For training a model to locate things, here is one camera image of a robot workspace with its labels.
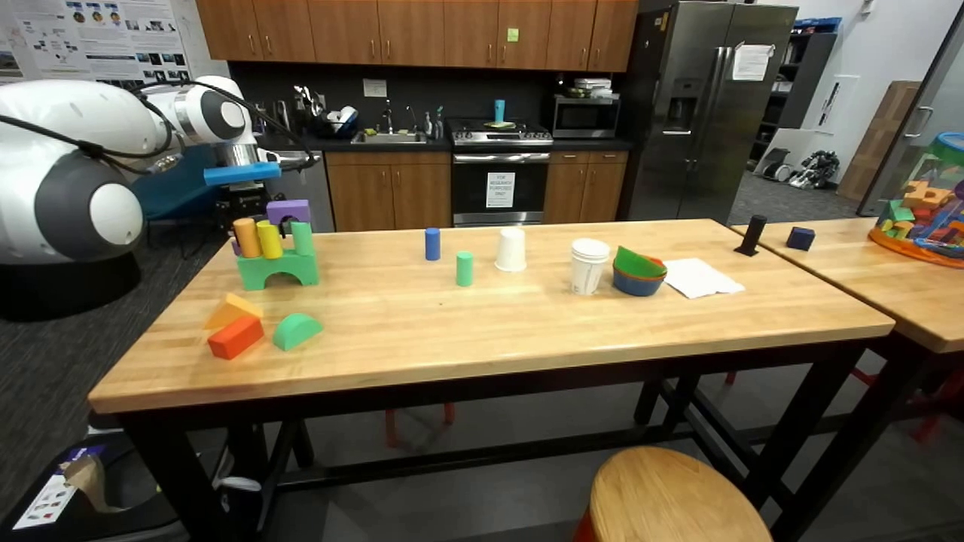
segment dark floor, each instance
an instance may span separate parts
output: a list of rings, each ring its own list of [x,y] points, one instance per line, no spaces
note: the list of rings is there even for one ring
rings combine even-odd
[[[848,201],[833,194],[806,194],[747,179],[733,222],[751,215],[767,221],[847,216]],[[91,313],[11,325],[0,322],[0,514],[42,468],[85,433],[85,395],[111,361],[150,325],[158,310],[197,274],[216,243],[161,236],[138,251],[143,285]],[[701,389],[738,425],[775,423],[800,372],[747,372],[733,389],[716,378]],[[861,395],[853,380],[837,399],[847,411]],[[390,449],[384,414],[311,423],[321,460],[365,460],[391,454],[442,451],[522,436],[559,436],[570,432],[623,427],[633,411],[633,385],[590,391],[534,395],[512,402],[459,405],[455,425],[440,432],[440,411],[403,411],[408,449]],[[812,542],[950,542],[964,539],[964,427],[943,423],[933,442],[909,441],[912,423],[891,425],[869,460],[819,514]],[[794,473],[826,447],[806,442]],[[593,471],[609,451],[554,460],[522,460],[463,473],[409,476],[304,492],[283,498],[270,532],[278,542],[556,542],[570,539],[584,508]]]

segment wooden stool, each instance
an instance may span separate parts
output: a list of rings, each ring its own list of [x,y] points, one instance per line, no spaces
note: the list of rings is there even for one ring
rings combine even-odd
[[[671,449],[628,449],[593,480],[577,542],[772,542],[751,501]]]

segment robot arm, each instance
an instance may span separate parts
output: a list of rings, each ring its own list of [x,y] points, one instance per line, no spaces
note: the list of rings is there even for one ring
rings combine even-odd
[[[144,96],[96,83],[0,89],[0,266],[128,252],[144,221],[123,172],[162,172],[185,149],[215,141],[226,167],[254,167],[239,100],[230,80]]]

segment white paper cup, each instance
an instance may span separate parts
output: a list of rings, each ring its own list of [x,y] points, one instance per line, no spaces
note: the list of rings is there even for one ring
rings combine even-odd
[[[598,289],[605,266],[609,266],[609,243],[597,237],[571,242],[571,285],[577,296],[593,296]]]
[[[523,272],[523,232],[500,230],[500,257],[494,258],[498,272],[514,274]]]

